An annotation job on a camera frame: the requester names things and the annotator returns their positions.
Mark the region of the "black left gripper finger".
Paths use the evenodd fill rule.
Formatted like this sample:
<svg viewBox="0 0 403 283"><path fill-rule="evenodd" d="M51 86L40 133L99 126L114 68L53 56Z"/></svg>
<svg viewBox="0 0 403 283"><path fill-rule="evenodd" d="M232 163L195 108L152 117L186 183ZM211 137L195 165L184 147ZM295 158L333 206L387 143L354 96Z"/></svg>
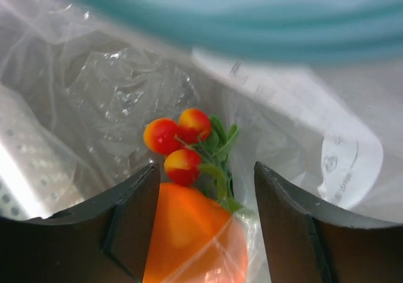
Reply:
<svg viewBox="0 0 403 283"><path fill-rule="evenodd" d="M1 219L2 282L141 282L161 174L151 163L48 219Z"/></svg>

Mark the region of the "orange fake tangerine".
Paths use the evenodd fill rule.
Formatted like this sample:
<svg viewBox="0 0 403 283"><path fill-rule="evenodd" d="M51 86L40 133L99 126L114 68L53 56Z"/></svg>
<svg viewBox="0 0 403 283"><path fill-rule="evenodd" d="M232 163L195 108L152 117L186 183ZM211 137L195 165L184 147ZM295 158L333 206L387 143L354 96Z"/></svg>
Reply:
<svg viewBox="0 0 403 283"><path fill-rule="evenodd" d="M144 282L245 282L244 227L195 188L162 183Z"/></svg>

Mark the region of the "red cherry tomato sprig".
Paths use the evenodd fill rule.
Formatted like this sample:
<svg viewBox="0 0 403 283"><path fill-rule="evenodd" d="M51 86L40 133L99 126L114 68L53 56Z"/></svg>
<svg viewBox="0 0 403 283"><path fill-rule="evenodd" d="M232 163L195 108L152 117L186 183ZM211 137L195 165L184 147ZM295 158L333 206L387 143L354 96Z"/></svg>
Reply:
<svg viewBox="0 0 403 283"><path fill-rule="evenodd" d="M214 201L231 213L244 208L235 199L229 166L229 154L238 137L236 124L226 130L217 116L198 108L187 108L177 120L157 118L143 132L145 146L164 156L164 171L174 183L188 187L201 174L208 175Z"/></svg>

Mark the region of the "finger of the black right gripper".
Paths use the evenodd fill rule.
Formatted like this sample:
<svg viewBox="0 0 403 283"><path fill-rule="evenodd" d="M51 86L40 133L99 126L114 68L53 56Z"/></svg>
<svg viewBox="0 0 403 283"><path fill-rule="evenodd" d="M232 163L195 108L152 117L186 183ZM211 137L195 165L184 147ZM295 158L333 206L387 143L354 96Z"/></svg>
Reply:
<svg viewBox="0 0 403 283"><path fill-rule="evenodd" d="M402 225L347 211L261 162L254 185L272 282L402 282Z"/></svg>

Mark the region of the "clear zip bag with vegetables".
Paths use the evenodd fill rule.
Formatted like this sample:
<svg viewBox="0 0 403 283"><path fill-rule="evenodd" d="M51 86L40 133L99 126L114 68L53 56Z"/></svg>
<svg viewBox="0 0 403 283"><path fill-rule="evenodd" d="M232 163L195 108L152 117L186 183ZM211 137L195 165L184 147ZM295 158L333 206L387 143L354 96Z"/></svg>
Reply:
<svg viewBox="0 0 403 283"><path fill-rule="evenodd" d="M402 0L1 0L1 86L75 157L84 201L151 163L174 183L144 144L151 121L198 108L236 124L245 282L272 282L257 162L402 225ZM214 201L211 182L188 187Z"/></svg>

